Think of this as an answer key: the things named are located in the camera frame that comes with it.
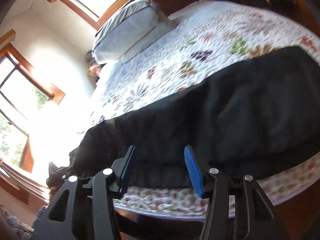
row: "window frame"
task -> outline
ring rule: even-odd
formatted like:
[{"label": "window frame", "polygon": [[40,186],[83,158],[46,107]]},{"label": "window frame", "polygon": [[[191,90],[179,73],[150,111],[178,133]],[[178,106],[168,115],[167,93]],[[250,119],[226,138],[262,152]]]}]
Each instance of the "window frame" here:
[{"label": "window frame", "polygon": [[93,28],[99,30],[105,22],[122,6],[127,4],[130,0],[116,0],[99,18],[98,22],[95,22],[88,14],[86,14],[83,10],[81,10],[75,3],[70,0],[60,0],[65,5],[67,5],[70,9],[72,9],[76,14],[78,14],[82,19],[88,22]]},{"label": "window frame", "polygon": [[[57,105],[60,104],[63,97],[65,96],[65,93],[52,83],[44,82],[37,79],[32,74],[35,68],[16,50],[16,48],[11,43],[8,43],[2,49],[0,49],[0,60],[2,60],[4,57],[8,57],[13,62],[13,64],[15,65],[14,70],[18,70],[31,84],[37,87],[45,95],[47,95],[49,97],[48,101],[53,101]],[[11,73],[13,73],[13,71],[11,71],[4,80],[1,80],[0,83],[4,83],[11,75]],[[27,137],[27,142],[23,150],[19,168],[31,173],[33,169],[34,159],[31,153],[29,136],[27,135]]]}]

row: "gray pillow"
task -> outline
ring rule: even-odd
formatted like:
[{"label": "gray pillow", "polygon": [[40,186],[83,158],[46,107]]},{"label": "gray pillow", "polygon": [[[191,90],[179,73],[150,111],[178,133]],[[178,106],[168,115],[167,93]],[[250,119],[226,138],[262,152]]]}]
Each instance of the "gray pillow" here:
[{"label": "gray pillow", "polygon": [[159,19],[157,26],[149,31],[142,39],[137,41],[130,49],[128,49],[120,58],[119,61],[124,64],[133,59],[140,52],[150,47],[153,43],[159,40],[163,35],[172,31],[178,26],[178,22],[171,21],[163,12],[159,12]]},{"label": "gray pillow", "polygon": [[135,0],[117,11],[97,35],[92,54],[97,63],[119,59],[159,22],[159,7],[150,0]]}]

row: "white quilt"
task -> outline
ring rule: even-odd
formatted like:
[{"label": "white quilt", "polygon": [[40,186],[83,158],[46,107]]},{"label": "white quilt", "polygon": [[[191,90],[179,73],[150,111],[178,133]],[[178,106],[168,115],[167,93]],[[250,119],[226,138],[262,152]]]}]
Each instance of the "white quilt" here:
[{"label": "white quilt", "polygon": [[[211,2],[212,8],[229,2]],[[93,96],[90,126],[151,104],[172,93],[200,83],[207,76],[240,60],[259,57],[273,50],[298,45],[320,62],[320,39],[305,27],[276,13],[238,6],[221,14],[208,2],[202,23],[187,18],[172,40],[146,61],[130,67],[115,80],[101,79]],[[186,8],[175,13],[179,18]],[[320,178],[320,156],[288,171],[260,181],[274,204],[279,204]],[[146,215],[176,219],[204,219],[207,202],[190,190],[149,190],[131,187],[125,197],[115,200],[118,208]],[[234,215],[230,199],[229,215]]]}]

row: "black garment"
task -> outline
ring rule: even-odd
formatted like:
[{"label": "black garment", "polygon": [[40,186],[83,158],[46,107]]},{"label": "black garment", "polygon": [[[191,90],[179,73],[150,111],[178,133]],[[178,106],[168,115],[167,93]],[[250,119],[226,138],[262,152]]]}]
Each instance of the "black garment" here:
[{"label": "black garment", "polygon": [[184,147],[227,175],[277,174],[320,151],[320,68],[289,47],[237,62],[139,110],[88,130],[73,172],[94,175],[135,145],[132,185],[191,187]]}]

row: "wooden floor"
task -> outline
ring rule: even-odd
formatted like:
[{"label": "wooden floor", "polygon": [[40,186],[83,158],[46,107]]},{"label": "wooden floor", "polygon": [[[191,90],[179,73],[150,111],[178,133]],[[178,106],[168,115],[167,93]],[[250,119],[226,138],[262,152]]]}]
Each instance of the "wooden floor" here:
[{"label": "wooden floor", "polygon": [[[231,1],[243,4],[241,0]],[[273,4],[271,10],[300,23],[320,37],[320,27],[303,0],[297,0],[296,4]],[[300,239],[320,212],[320,180],[296,197],[276,206],[275,209],[291,239]],[[130,212],[122,212],[122,215],[136,217]],[[202,228],[202,223],[199,222],[153,220],[163,230],[172,232],[172,237],[166,239],[197,239]]]}]

